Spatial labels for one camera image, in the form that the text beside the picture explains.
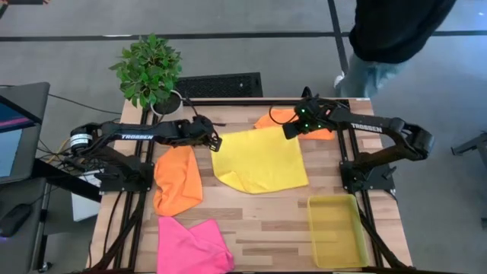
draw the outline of black stripe on floor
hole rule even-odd
[[[345,47],[343,46],[343,38],[340,30],[340,23],[338,14],[336,13],[336,6],[334,0],[328,0],[329,14],[332,18],[333,33],[335,34],[336,49],[338,50],[338,57],[340,60],[340,66],[342,71],[346,73],[349,70],[349,63],[347,62],[347,55],[345,53]]]
[[[187,33],[156,34],[169,40],[198,39],[241,39],[241,38],[314,38],[334,37],[333,32],[244,32],[244,33]],[[59,42],[59,41],[120,41],[138,40],[143,35],[90,35],[90,36],[46,36],[46,37],[0,37],[0,42]]]
[[[349,31],[342,32],[342,37],[348,37]],[[437,30],[433,37],[458,37],[458,36],[487,36],[487,30]]]
[[[0,16],[6,8],[0,9]],[[338,19],[332,14],[332,21]],[[175,34],[156,34],[158,37],[169,40],[204,40],[204,39],[243,39],[243,38],[318,38],[335,37],[337,50],[339,51],[340,64],[342,70],[347,71],[348,65],[343,62],[345,49],[343,48],[343,37],[347,37],[349,32],[341,32],[339,26],[333,24],[333,32],[309,31],[309,32],[248,32],[248,33],[175,33]],[[0,37],[0,42],[90,42],[90,41],[124,41],[138,40],[146,37],[147,34],[130,35],[86,35],[86,36],[43,36],[43,37]],[[487,36],[487,30],[440,30],[435,31],[433,37],[458,37],[458,36]]]
[[[3,14],[7,10],[8,5],[3,4],[2,7],[0,8],[0,19],[2,19]]]

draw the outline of yellow tray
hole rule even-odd
[[[314,262],[320,268],[368,265],[364,232],[353,195],[312,196],[307,201]]]

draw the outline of black shirt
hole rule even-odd
[[[455,0],[357,0],[350,43],[364,61],[400,63],[413,57]]]

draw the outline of white shoe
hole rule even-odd
[[[333,87],[336,88],[338,83],[341,82],[344,77],[345,77],[345,73],[343,73],[343,72],[341,75],[336,76],[335,81],[333,82]]]

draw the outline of jeans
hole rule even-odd
[[[336,85],[336,93],[338,97],[372,97],[387,80],[399,74],[405,64],[367,62],[353,54],[349,72]]]

